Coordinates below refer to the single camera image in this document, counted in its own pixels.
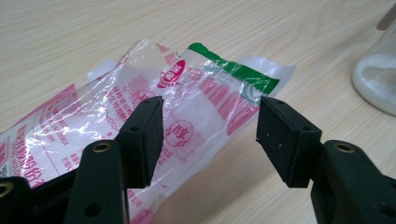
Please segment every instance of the table surface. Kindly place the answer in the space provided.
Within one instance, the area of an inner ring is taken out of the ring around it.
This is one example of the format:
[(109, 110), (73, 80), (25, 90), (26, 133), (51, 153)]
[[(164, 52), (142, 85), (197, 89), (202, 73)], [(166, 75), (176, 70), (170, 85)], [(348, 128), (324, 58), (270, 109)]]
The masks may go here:
[[(297, 69), (277, 98), (360, 146), (396, 176), (396, 118), (365, 102), (355, 64), (381, 36), (392, 0), (0, 1), (0, 131), (103, 61), (150, 38), (201, 42), (228, 60), (260, 55)], [(161, 205), (154, 223), (315, 223), (310, 189), (287, 189), (252, 124)]]

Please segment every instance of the green printed stripe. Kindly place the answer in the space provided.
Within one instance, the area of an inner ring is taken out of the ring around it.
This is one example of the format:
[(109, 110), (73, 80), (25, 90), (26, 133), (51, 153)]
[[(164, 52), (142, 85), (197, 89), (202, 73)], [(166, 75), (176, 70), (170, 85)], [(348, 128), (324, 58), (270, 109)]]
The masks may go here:
[(240, 80), (245, 80), (257, 90), (269, 94), (279, 82), (279, 79), (271, 78), (256, 70), (246, 67), (242, 64), (226, 61), (219, 55), (207, 49), (201, 43), (191, 44), (188, 49), (195, 51), (207, 59), (213, 61), (217, 66), (222, 67), (225, 71)]

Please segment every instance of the transparent plastic packaging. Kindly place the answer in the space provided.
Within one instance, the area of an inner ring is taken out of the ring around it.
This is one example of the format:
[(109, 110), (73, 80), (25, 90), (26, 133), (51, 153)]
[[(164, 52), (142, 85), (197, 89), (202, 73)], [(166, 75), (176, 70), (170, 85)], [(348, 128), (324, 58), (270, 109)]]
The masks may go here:
[(113, 139), (141, 101), (161, 95), (164, 141), (151, 186), (128, 189), (131, 223), (150, 223), (163, 199), (256, 119), (260, 97), (279, 91), (294, 70), (261, 62), (255, 69), (266, 75), (200, 44), (178, 56), (141, 40), (110, 72), (1, 133), (0, 175), (23, 176), (34, 188), (76, 169), (85, 146)]

